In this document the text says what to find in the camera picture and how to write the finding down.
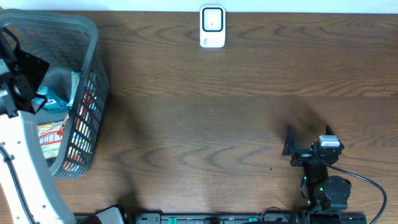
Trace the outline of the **blue mouthwash bottle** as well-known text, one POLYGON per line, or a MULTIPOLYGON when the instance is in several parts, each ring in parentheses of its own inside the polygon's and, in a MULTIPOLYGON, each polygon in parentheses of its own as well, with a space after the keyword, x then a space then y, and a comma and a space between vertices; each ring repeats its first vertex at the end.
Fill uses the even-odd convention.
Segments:
POLYGON ((47 86, 40 86, 37 94, 44 96, 47 101, 42 109, 48 113, 64 113, 69 110, 67 102, 59 98, 55 92, 47 86))

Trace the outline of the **cream snack bag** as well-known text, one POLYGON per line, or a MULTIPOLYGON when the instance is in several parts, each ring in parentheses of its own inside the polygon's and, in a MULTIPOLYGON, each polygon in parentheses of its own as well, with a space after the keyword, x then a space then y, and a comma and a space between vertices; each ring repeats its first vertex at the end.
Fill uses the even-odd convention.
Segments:
POLYGON ((38 125, 39 142, 45 159, 53 159, 58 156, 69 117, 68 114, 63 121, 38 125))

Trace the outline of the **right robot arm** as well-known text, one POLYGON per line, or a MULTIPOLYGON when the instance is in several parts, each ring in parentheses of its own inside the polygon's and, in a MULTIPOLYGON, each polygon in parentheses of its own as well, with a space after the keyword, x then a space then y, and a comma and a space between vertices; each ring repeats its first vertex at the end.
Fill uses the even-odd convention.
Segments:
POLYGON ((291 157, 291 166, 303 168, 301 194, 308 200, 308 207, 292 215, 290 223, 343 222, 341 213, 348 208, 351 182, 328 174, 328 167, 338 161, 343 149, 329 126, 307 149, 297 147, 294 130, 288 127, 282 155, 291 157))

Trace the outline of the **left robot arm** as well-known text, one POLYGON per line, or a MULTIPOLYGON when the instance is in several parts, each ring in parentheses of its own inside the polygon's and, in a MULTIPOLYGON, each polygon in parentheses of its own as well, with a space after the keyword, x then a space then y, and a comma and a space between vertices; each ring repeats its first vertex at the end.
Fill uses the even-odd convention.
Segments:
POLYGON ((1 28, 1 187, 14 223, 124 223, 118 207, 75 216, 55 185, 39 143, 34 98, 49 63, 11 47, 1 28))

